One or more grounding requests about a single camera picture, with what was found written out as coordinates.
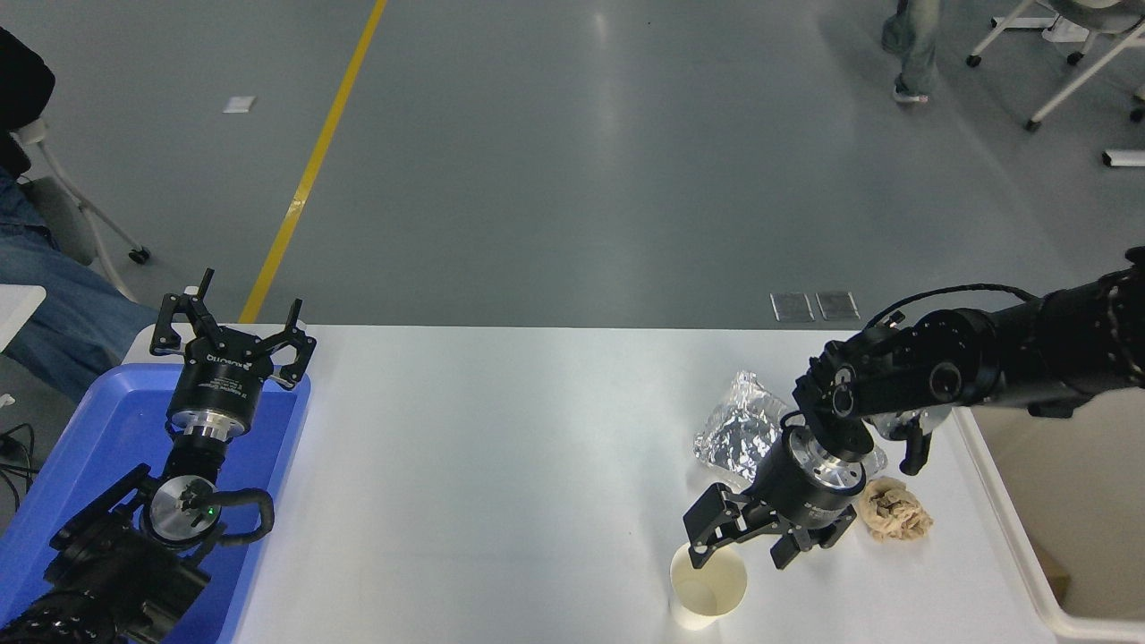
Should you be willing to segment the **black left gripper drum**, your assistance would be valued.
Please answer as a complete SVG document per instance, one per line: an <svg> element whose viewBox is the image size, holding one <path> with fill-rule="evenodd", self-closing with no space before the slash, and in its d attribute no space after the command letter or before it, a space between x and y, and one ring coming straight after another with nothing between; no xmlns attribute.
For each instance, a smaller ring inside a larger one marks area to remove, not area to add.
<svg viewBox="0 0 1145 644"><path fill-rule="evenodd" d="M232 327L222 329L224 348L205 335L189 341L184 366L168 406L168 418L188 413L221 413L229 419L253 419L270 361L255 346L256 335L242 333Z"/></svg>

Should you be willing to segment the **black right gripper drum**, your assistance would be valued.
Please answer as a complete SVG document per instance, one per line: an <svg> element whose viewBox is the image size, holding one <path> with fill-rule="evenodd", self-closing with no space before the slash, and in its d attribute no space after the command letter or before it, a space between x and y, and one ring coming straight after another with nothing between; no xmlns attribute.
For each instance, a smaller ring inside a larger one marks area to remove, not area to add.
<svg viewBox="0 0 1145 644"><path fill-rule="evenodd" d="M807 531L842 537L855 519L852 502L863 486L863 464L827 451L813 435L784 435L757 466L751 523L767 534Z"/></svg>

